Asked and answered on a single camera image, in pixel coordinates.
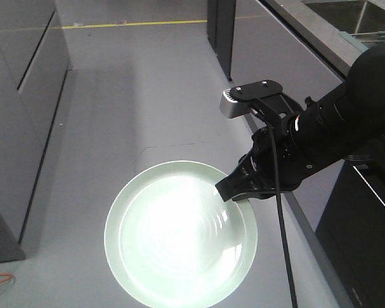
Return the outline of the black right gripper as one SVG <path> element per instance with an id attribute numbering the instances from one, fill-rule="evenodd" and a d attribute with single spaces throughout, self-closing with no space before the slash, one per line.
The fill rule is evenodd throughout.
<path id="1" fill-rule="evenodd" d="M 251 150 L 241 157 L 238 166 L 220 180 L 216 189 L 224 202 L 251 198 L 265 200 L 282 192 L 298 188 L 311 176 L 311 162 L 295 146 L 290 135 L 274 137 L 267 128 L 252 135 Z"/>

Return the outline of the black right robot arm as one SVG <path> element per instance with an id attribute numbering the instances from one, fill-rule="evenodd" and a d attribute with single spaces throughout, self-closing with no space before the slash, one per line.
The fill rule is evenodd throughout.
<path id="1" fill-rule="evenodd" d="M 253 114 L 266 127 L 252 135 L 253 145 L 230 175 L 216 184 L 224 201 L 267 199 L 291 192 L 303 180 L 385 133 L 385 43 L 367 49 L 346 80 L 305 106 L 281 84 L 262 80 L 223 92 L 227 118 Z"/>

